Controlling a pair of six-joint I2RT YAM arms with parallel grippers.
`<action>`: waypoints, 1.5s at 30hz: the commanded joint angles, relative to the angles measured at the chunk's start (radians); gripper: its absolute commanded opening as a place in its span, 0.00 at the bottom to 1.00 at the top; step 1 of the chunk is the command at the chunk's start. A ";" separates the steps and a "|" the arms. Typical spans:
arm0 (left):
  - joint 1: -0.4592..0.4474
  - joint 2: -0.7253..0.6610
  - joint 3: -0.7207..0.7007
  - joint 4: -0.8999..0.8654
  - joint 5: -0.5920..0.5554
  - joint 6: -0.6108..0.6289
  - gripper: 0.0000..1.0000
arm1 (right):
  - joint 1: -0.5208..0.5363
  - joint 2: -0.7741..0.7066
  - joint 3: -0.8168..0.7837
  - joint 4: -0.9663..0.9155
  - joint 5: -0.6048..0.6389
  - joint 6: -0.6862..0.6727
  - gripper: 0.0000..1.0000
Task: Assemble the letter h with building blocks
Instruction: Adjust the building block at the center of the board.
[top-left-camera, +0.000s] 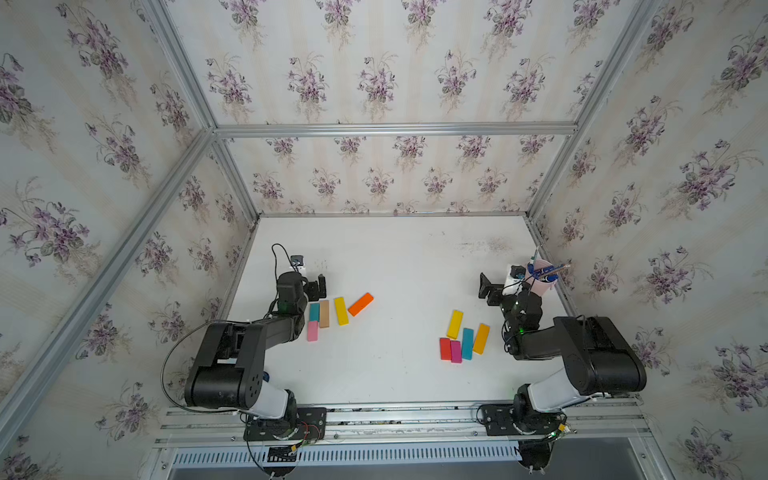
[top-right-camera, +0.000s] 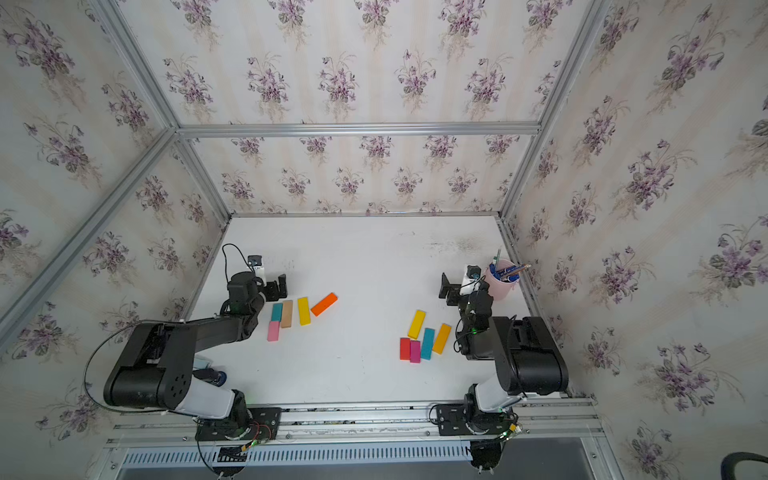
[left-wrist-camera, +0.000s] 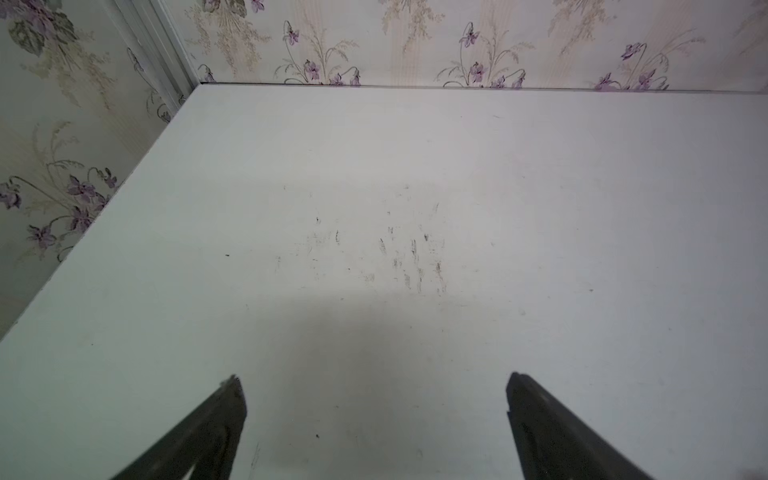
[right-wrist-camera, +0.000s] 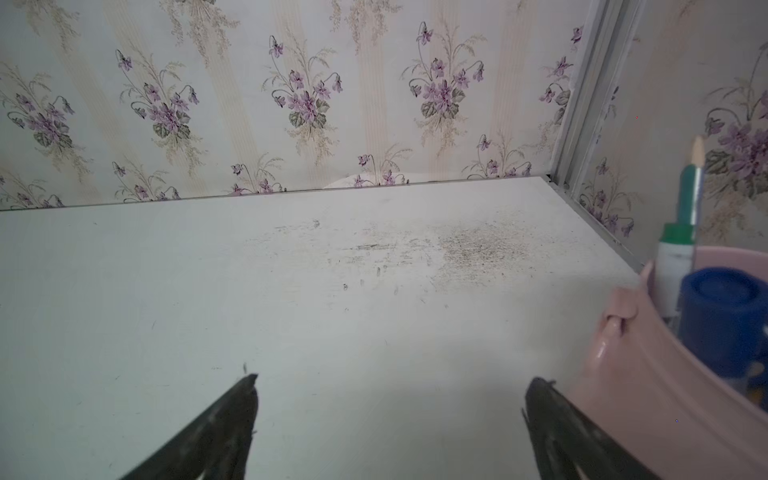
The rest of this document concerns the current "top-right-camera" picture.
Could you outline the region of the pink block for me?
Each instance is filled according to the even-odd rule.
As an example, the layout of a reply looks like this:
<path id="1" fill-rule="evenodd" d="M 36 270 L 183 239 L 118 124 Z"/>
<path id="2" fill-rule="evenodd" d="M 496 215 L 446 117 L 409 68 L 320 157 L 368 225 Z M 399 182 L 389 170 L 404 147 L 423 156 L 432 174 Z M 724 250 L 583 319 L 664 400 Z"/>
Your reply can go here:
<path id="1" fill-rule="evenodd" d="M 267 341 L 277 342 L 279 340 L 281 323 L 279 321 L 270 321 L 268 323 Z"/>

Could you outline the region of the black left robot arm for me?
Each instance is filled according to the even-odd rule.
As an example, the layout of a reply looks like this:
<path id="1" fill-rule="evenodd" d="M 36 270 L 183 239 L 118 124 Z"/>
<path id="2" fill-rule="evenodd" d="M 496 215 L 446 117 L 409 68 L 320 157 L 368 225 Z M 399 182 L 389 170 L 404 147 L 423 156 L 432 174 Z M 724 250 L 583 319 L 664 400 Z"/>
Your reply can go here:
<path id="1" fill-rule="evenodd" d="M 248 427 L 251 416 L 244 394 L 197 378 L 194 358 L 201 351 L 249 339 L 264 305 L 287 297 L 287 277 L 264 281 L 251 271 L 239 272 L 228 281 L 227 292 L 215 317 L 136 325 L 106 380 L 106 403 Z"/>

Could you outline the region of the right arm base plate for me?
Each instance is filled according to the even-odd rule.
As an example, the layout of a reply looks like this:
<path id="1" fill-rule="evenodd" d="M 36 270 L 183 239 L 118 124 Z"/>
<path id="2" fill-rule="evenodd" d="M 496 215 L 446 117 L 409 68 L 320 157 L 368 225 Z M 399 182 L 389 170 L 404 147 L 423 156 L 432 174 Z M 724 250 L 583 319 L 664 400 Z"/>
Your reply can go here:
<path id="1" fill-rule="evenodd" d="M 428 419 L 440 436 L 504 436 L 519 424 L 518 415 L 511 409 L 488 413 L 463 403 L 434 404 Z"/>

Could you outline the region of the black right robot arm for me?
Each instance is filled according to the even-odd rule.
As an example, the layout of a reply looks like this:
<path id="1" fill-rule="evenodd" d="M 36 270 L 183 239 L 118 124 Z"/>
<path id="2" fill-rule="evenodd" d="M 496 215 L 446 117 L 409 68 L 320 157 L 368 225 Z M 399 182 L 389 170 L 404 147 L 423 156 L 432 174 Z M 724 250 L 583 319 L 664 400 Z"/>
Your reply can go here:
<path id="1" fill-rule="evenodd" d="M 567 390 L 566 363 L 542 318 L 494 315 L 490 285 L 481 275 L 460 283 L 442 275 L 438 297 L 459 312 L 454 351 L 495 368 L 492 377 L 468 388 L 462 402 L 433 406 L 441 436 L 507 439 L 519 430 L 515 405 Z"/>

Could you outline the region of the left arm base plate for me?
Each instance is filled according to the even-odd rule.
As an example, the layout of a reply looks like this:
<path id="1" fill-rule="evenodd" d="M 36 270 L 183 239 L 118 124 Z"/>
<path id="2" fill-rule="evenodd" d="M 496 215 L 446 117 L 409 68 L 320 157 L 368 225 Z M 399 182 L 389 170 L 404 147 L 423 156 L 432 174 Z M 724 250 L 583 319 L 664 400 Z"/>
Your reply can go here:
<path id="1" fill-rule="evenodd" d="M 197 421 L 195 440 L 199 442 L 275 440 L 283 410 L 279 407 L 248 408 L 225 419 Z"/>

